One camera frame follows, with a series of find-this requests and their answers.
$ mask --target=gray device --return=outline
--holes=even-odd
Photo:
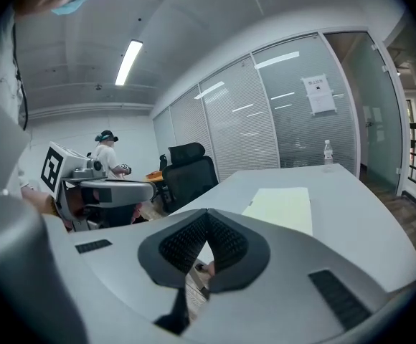
[[[363,343],[402,306],[313,237],[226,211],[76,234],[44,218],[0,196],[0,237],[14,236],[0,287],[54,343]],[[205,242],[217,273],[190,323],[185,276]]]
[[[99,160],[53,142],[41,179],[55,199],[59,215],[71,221],[75,231],[130,224],[134,206],[152,199],[156,193],[151,182],[109,180]],[[72,187],[80,189],[85,202],[82,216],[70,210]]]

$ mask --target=doorway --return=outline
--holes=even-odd
[[[325,34],[351,87],[359,123],[361,170],[396,192],[402,164],[400,110],[392,79],[367,32]]]

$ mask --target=glass door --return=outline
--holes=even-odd
[[[367,178],[395,192],[402,161],[402,129],[396,93],[371,37],[366,32],[359,32],[357,36],[343,66],[348,66],[353,73],[366,120]]]

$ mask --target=cable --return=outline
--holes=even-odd
[[[24,91],[22,74],[20,73],[20,69],[19,69],[19,63],[16,60],[16,30],[15,30],[15,23],[14,23],[14,26],[12,27],[12,38],[13,38],[13,41],[14,41],[14,64],[15,64],[15,67],[16,67],[16,79],[20,82],[20,88],[22,89],[22,94],[23,94],[23,106],[24,106],[24,124],[23,124],[23,131],[25,131],[27,129],[27,126],[28,126],[28,99],[27,99],[27,94]]]

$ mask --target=black chair backrest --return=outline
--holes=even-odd
[[[159,167],[159,171],[163,171],[167,164],[168,164],[168,161],[166,159],[166,156],[165,156],[165,154],[162,154],[160,156],[160,167]]]
[[[219,183],[213,161],[204,155],[202,144],[190,143],[169,150],[172,164],[164,169],[162,176],[178,207],[187,205]]]

